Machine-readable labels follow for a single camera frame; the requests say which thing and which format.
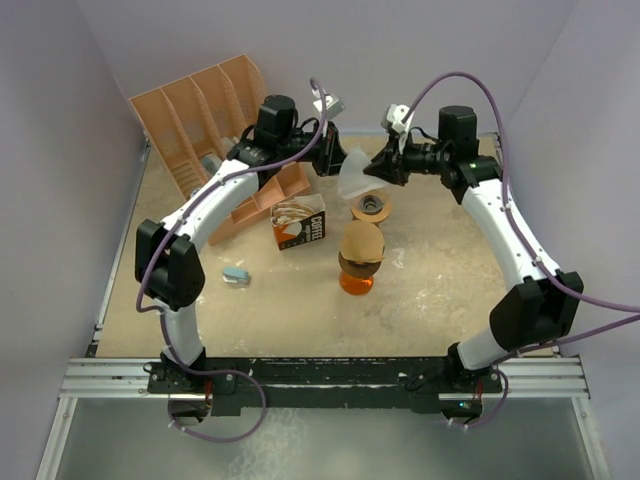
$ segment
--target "blue eraser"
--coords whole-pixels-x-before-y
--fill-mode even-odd
[[[237,283],[247,285],[249,283],[249,272],[244,268],[224,267],[222,279],[227,283]]]

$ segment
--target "lavender wall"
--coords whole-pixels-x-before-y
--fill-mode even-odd
[[[34,478],[143,139],[73,0],[0,2],[0,477]]]
[[[343,131],[379,132],[384,109],[411,102],[452,69],[480,76],[506,118],[515,112],[575,0],[78,0],[116,79],[133,96],[248,53],[271,92],[311,115],[307,79],[343,98]],[[476,107],[493,129],[482,95],[464,80],[438,87],[416,122],[436,128],[438,108]]]
[[[640,3],[584,0],[509,124],[515,195],[537,236],[586,292],[640,304]],[[624,314],[582,306],[572,333]],[[640,476],[640,325],[580,353],[614,478]]]

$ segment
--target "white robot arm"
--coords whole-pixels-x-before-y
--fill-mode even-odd
[[[225,160],[216,174],[180,209],[162,219],[165,225],[174,225],[182,218],[187,207],[203,195],[208,186],[221,181],[230,173],[247,170],[249,166],[238,160]],[[207,239],[220,226],[231,211],[247,198],[258,191],[259,182],[257,173],[247,173],[229,180],[215,189],[208,198],[204,199],[189,217],[182,222],[176,235],[186,235],[194,245],[197,253],[207,243]],[[169,337],[173,342],[173,348],[178,357],[187,365],[191,365],[202,353],[203,346],[198,334],[196,321],[195,302],[176,311],[164,303],[160,298],[154,299],[154,304],[162,307],[166,312],[166,325]],[[173,356],[167,346],[163,353],[173,360]]]

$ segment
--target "small roll of tape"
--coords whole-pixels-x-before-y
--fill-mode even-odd
[[[363,211],[359,204],[351,205],[351,214],[354,220],[362,220],[363,222],[373,223],[374,225],[379,225],[384,222],[389,215],[391,215],[391,210],[393,210],[391,200],[388,200],[384,204],[382,210],[373,214]]]

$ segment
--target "purple cable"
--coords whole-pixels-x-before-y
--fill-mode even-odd
[[[288,165],[289,163],[296,162],[296,161],[304,158],[304,156],[314,147],[314,145],[316,143],[318,143],[318,140],[320,140],[320,137],[322,135],[322,131],[324,129],[324,125],[325,125],[325,123],[327,121],[327,99],[326,99],[326,94],[325,94],[324,89],[322,88],[322,86],[315,79],[311,78],[309,80],[309,83],[311,84],[311,88],[314,91],[317,91],[319,93],[320,100],[321,100],[321,103],[322,103],[322,112],[320,114],[320,123],[318,124],[318,127],[316,128],[316,131],[315,131],[313,137],[311,138],[311,140],[309,141],[309,143],[302,150],[300,150],[298,153],[292,155],[291,157],[289,157],[289,158],[287,158],[285,160],[282,160],[280,162],[277,162],[277,163],[274,163],[274,164],[271,164],[271,165],[263,165],[261,167],[252,167],[252,168],[248,168],[246,170],[233,172],[233,173],[230,173],[229,175],[225,176],[222,179],[222,181],[217,181],[217,182],[214,182],[211,185],[209,185],[200,195],[198,195],[193,200],[193,202],[191,202],[191,204],[189,204],[189,206],[187,208],[185,208],[185,211],[182,213],[182,217],[180,219],[178,219],[178,221],[176,221],[175,225],[173,225],[171,227],[171,229],[169,229],[167,234],[160,241],[160,244],[158,245],[158,248],[156,249],[155,252],[153,252],[153,255],[151,256],[151,259],[149,261],[149,265],[147,266],[147,269],[145,270],[144,275],[142,276],[142,281],[140,282],[140,289],[138,290],[138,296],[136,298],[136,310],[138,312],[140,312],[140,313],[146,313],[146,312],[152,312],[152,311],[157,311],[159,313],[159,316],[160,316],[160,328],[162,330],[162,337],[164,339],[165,344],[167,345],[167,347],[169,349],[169,352],[173,356],[173,359],[180,366],[180,368],[182,368],[185,372],[190,373],[192,375],[198,375],[198,376],[203,376],[203,377],[212,377],[212,376],[216,376],[216,375],[238,375],[240,377],[245,378],[249,382],[251,382],[257,388],[258,393],[260,395],[260,400],[261,400],[262,405],[261,405],[260,417],[258,418],[258,421],[255,423],[255,425],[253,427],[251,427],[249,430],[247,430],[242,435],[238,435],[238,436],[235,436],[235,437],[229,437],[229,438],[213,437],[213,436],[206,435],[206,434],[203,434],[203,433],[199,433],[199,432],[196,432],[196,431],[191,430],[189,428],[186,428],[186,427],[178,425],[178,423],[176,422],[176,419],[174,418],[173,414],[171,413],[171,403],[169,402],[169,404],[167,405],[167,412],[169,414],[169,419],[171,420],[171,425],[175,426],[176,428],[178,428],[182,432],[187,433],[187,434],[189,434],[189,435],[191,435],[193,437],[199,438],[201,440],[206,440],[208,442],[213,442],[213,443],[233,443],[233,442],[237,442],[239,440],[243,440],[243,439],[247,438],[252,433],[254,433],[260,427],[260,425],[262,425],[262,422],[264,421],[265,417],[267,416],[267,397],[266,397],[266,395],[264,393],[264,390],[262,389],[260,384],[256,381],[256,379],[254,379],[253,377],[247,375],[244,372],[241,372],[241,371],[238,371],[238,370],[208,370],[208,371],[200,371],[200,370],[194,370],[191,367],[189,367],[188,365],[186,365],[178,357],[178,355],[177,355],[177,353],[176,353],[176,351],[173,348],[173,345],[171,343],[171,339],[169,338],[169,332],[167,330],[167,322],[166,322],[166,312],[165,312],[165,310],[162,307],[159,307],[158,305],[149,305],[147,307],[143,307],[142,306],[142,300],[144,298],[144,292],[147,289],[147,285],[149,284],[149,279],[151,278],[151,272],[153,271],[153,267],[158,262],[158,259],[160,258],[160,255],[162,255],[162,252],[164,251],[165,247],[167,246],[167,244],[171,240],[171,237],[178,231],[180,226],[189,217],[189,215],[191,215],[193,210],[206,197],[208,197],[213,191],[215,191],[220,185],[223,185],[224,183],[228,182],[229,180],[231,180],[231,179],[233,179],[235,177],[239,177],[241,175],[245,175],[247,173],[257,173],[257,172],[264,172],[266,170],[273,170],[273,169],[276,169],[276,168],[284,167],[285,165]]]
[[[418,97],[416,97],[416,99],[411,104],[411,107],[409,107],[409,111],[405,115],[403,121],[406,122],[409,119],[409,117],[415,111],[415,109],[418,106],[418,104],[420,103],[420,101],[422,101],[424,96],[433,87],[435,87],[438,83],[440,83],[445,78],[450,78],[450,77],[463,77],[463,78],[466,78],[468,80],[471,80],[478,87],[480,87],[480,89],[483,91],[483,93],[487,97],[487,100],[489,100],[489,103],[491,104],[491,109],[493,110],[493,115],[496,118],[496,124],[497,124],[497,127],[498,127],[498,135],[500,136],[500,141],[502,142],[502,206],[504,207],[505,214],[507,216],[507,220],[509,222],[509,225],[513,229],[514,233],[516,234],[516,236],[518,237],[520,242],[522,243],[522,246],[529,253],[529,256],[531,257],[531,260],[547,276],[547,278],[549,279],[549,281],[551,282],[551,284],[554,287],[556,287],[558,290],[560,290],[561,292],[563,292],[563,293],[565,293],[565,294],[567,294],[567,295],[569,295],[571,297],[574,297],[574,298],[577,298],[578,300],[581,300],[583,302],[590,303],[590,304],[596,305],[598,307],[607,308],[607,309],[610,309],[610,310],[617,310],[617,311],[621,311],[621,312],[640,313],[640,307],[636,307],[636,306],[632,306],[632,305],[624,305],[624,304],[614,303],[614,302],[609,302],[609,301],[606,301],[606,300],[601,300],[601,299],[598,299],[598,298],[595,298],[595,297],[591,297],[589,295],[584,295],[582,293],[578,293],[575,290],[572,290],[572,289],[566,287],[565,285],[560,283],[558,281],[558,279],[556,279],[554,274],[551,271],[549,271],[549,269],[539,259],[535,249],[531,246],[531,244],[529,243],[529,241],[527,240],[525,235],[522,233],[522,230],[520,230],[520,227],[518,227],[518,224],[516,223],[515,218],[513,217],[513,213],[509,209],[508,199],[509,199],[509,184],[510,184],[510,176],[509,176],[510,161],[509,161],[509,148],[508,148],[508,143],[507,143],[507,135],[506,135],[506,131],[505,131],[505,128],[504,128],[504,124],[502,122],[502,116],[500,115],[500,112],[498,110],[498,106],[496,105],[496,101],[493,98],[493,95],[491,95],[491,92],[489,92],[489,89],[477,77],[475,77],[474,75],[471,75],[470,73],[466,73],[466,72],[449,72],[449,73],[445,73],[443,75],[440,75],[440,76],[436,77],[431,83],[429,83],[422,90],[422,92],[420,92]],[[547,344],[543,344],[543,345],[534,345],[534,346],[526,347],[526,348],[521,349],[520,352],[524,353],[524,352],[530,352],[530,351],[534,351],[534,350],[539,350],[541,348],[547,348],[549,346],[564,345],[564,344],[567,344],[567,343],[575,342],[577,340],[582,340],[584,338],[592,337],[593,335],[598,335],[600,333],[607,332],[609,330],[621,327],[623,325],[628,325],[628,324],[636,322],[638,320],[640,320],[640,315],[634,315],[634,316],[627,317],[627,318],[624,318],[622,320],[619,320],[617,322],[613,322],[613,323],[611,323],[609,325],[604,325],[602,327],[595,328],[593,330],[589,330],[589,331],[584,332],[584,333],[582,333],[580,335],[575,335],[573,337],[567,337],[565,339],[557,340],[555,342],[551,342],[551,343],[547,343]]]

